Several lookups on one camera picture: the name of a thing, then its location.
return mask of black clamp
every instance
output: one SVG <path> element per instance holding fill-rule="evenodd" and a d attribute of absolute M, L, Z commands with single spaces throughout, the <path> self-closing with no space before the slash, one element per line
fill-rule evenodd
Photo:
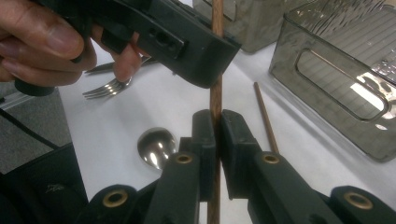
<path fill-rule="evenodd" d="M 139 33 L 139 48 L 202 88 L 216 82 L 240 48 L 231 37 L 214 35 L 204 17 L 175 0 L 35 1 L 65 18 L 85 39 L 93 22 L 103 26 L 102 42 L 117 53 L 124 50 L 134 32 Z M 18 86 L 34 95 L 29 88 Z"/>
<path fill-rule="evenodd" d="M 365 190 L 338 187 L 327 197 L 311 189 L 285 158 L 261 150 L 240 114 L 223 110 L 221 129 L 229 197 L 248 199 L 253 223 L 396 223 L 396 213 Z M 159 180 L 138 192 L 128 186 L 103 189 L 77 223 L 198 223 L 199 202 L 212 197 L 215 149 L 210 113 L 199 111 L 192 137 L 181 139 Z"/>

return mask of white table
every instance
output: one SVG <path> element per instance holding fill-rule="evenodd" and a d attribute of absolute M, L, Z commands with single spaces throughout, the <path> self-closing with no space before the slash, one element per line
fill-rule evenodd
<path fill-rule="evenodd" d="M 269 150 L 253 89 L 253 82 L 259 82 L 281 155 L 313 189 L 329 195 L 337 186 L 359 187 L 396 210 L 396 160 L 372 161 L 309 109 L 297 109 L 297 99 L 287 100 L 290 94 L 268 73 L 274 49 L 275 44 L 253 55 L 237 54 L 223 76 L 223 108 L 242 114 L 262 150 Z M 98 63 L 106 62 L 111 62 L 110 56 L 100 51 Z M 132 87 L 115 97 L 84 99 L 84 91 L 112 78 L 110 73 L 83 75 L 76 84 L 60 88 L 89 199 L 110 185 L 142 189 L 158 178 L 161 173 L 139 158 L 140 134 L 164 127 L 178 140 L 190 137 L 192 115 L 209 108 L 209 90 L 173 76 L 161 64 L 142 68 Z M 200 219 L 205 223 L 202 207 Z M 247 201 L 229 202 L 224 178 L 220 212 L 221 223 L 250 222 Z"/>

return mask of gray plastic box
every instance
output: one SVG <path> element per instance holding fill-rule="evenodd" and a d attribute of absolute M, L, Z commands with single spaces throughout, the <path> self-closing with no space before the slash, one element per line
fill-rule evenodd
<path fill-rule="evenodd" d="M 371 158 L 396 156 L 396 11 L 384 1 L 287 13 L 270 73 Z"/>

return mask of wooden dowel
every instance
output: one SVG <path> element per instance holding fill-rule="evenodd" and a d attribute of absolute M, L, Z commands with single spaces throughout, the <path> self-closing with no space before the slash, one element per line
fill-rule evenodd
<path fill-rule="evenodd" d="M 279 149 L 277 148 L 275 136 L 271 127 L 271 122 L 268 118 L 267 110 L 265 109 L 264 100 L 262 99 L 262 93 L 260 91 L 259 84 L 257 82 L 254 83 L 254 90 L 257 96 L 257 102 L 259 103 L 260 111 L 262 112 L 262 121 L 264 123 L 265 131 L 267 132 L 268 141 L 270 142 L 271 151 L 275 153 L 279 153 Z"/>
<path fill-rule="evenodd" d="M 223 36 L 223 1 L 212 1 L 212 31 L 218 36 Z M 216 172 L 213 187 L 213 198 L 207 203 L 207 223 L 219 224 L 220 218 L 220 122 L 222 107 L 222 74 L 219 75 L 215 85 L 210 88 L 210 111 L 213 121 L 214 132 L 216 136 L 217 152 L 216 152 Z"/>

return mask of gray carpet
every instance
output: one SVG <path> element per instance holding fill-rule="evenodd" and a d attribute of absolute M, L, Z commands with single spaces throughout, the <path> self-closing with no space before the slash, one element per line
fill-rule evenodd
<path fill-rule="evenodd" d="M 0 83 L 0 98 L 17 92 L 13 83 Z M 6 110 L 32 131 L 57 146 L 71 142 L 59 92 L 36 97 Z M 0 117 L 0 172 L 3 174 L 47 152 L 50 147 Z"/>

